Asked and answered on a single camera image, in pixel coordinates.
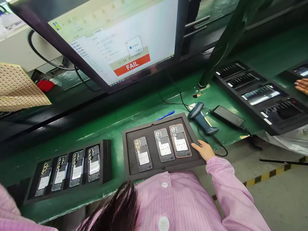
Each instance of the green workbench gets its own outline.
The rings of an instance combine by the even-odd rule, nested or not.
[[[231,59],[242,60],[261,75],[275,80],[280,83],[283,88],[295,92],[301,100],[307,101],[307,98],[305,98],[306,96],[297,92],[293,88],[292,83],[277,77],[278,73],[302,60],[308,59],[308,46],[306,45],[306,38],[308,37],[307,28],[308,24],[293,28],[235,57],[231,57]],[[221,105],[244,118],[246,120],[244,123],[245,127],[251,133],[256,133],[261,130],[248,114],[213,82],[202,91],[203,94],[197,99],[193,98],[192,95],[198,90],[195,86],[201,75],[202,72],[193,73],[184,80],[176,83],[183,92],[183,100],[186,104],[190,105],[201,101],[204,103],[205,107],[210,109],[215,108],[217,105]],[[161,96],[167,99],[167,102],[181,103],[177,89],[173,85],[162,89]],[[107,194],[116,190],[118,186],[125,181],[122,131],[155,121],[172,110],[175,110],[175,114],[182,112],[187,114],[183,105],[164,104],[160,99],[159,92],[146,95],[106,116],[102,116],[52,140],[37,145],[26,152],[19,153],[11,158],[3,160],[0,163],[0,182],[4,186],[17,183],[22,179],[32,176],[38,162],[64,154],[75,147],[79,148],[89,143],[99,143],[102,139],[107,139],[112,142],[111,181],[97,187],[89,187],[82,192],[72,192],[35,204],[25,205],[21,208],[21,212],[23,216],[35,222],[44,223],[89,203],[100,200]],[[225,146],[246,137],[245,133],[231,129],[210,115],[207,115],[207,118],[212,126],[219,128],[216,137]],[[196,124],[191,122],[191,126],[196,136],[201,139]],[[218,148],[218,145],[212,138],[209,137],[207,140],[214,149]]]

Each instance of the woman's hand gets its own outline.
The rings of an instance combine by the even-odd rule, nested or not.
[[[208,161],[209,159],[215,156],[215,153],[209,144],[201,140],[198,141],[201,147],[194,143],[192,143],[192,147],[200,153],[200,155],[205,161]]]
[[[295,88],[308,96],[308,79],[296,80]]]

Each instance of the yellow black hazard tape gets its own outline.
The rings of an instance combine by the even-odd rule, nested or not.
[[[308,162],[308,157],[302,157],[302,158],[300,158],[298,160],[298,162],[300,162],[300,163]],[[257,176],[255,178],[249,180],[249,181],[246,181],[246,182],[243,183],[243,185],[246,188],[248,188],[248,187],[253,186],[253,185],[255,185],[255,184],[259,183],[259,182],[266,181],[267,179],[269,179],[269,178],[271,178],[273,176],[279,175],[280,173],[283,173],[283,172],[293,168],[294,166],[296,166],[296,165],[294,165],[294,164],[285,164],[285,165],[283,165],[280,168],[274,169],[274,170],[272,170],[270,172],[267,172],[267,173],[265,173],[263,175]],[[217,200],[217,196],[216,195],[213,195],[212,198],[213,198],[214,201]]]

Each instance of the power adapter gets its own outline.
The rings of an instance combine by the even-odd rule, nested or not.
[[[225,109],[224,107],[220,105],[217,106],[214,110],[211,111],[211,114],[230,127],[243,130],[242,124],[245,122],[245,120]]]

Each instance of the red object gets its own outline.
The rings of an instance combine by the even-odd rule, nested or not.
[[[129,72],[132,69],[135,69],[138,66],[141,66],[147,62],[151,61],[150,55],[146,54],[135,61],[132,61],[128,64],[124,64],[123,66],[119,67],[118,69],[115,69],[114,72],[117,76],[123,75],[126,72]]]
[[[49,92],[50,89],[52,89],[52,87],[54,86],[54,83],[48,80],[40,80],[37,84],[36,84],[42,91],[44,92]]]

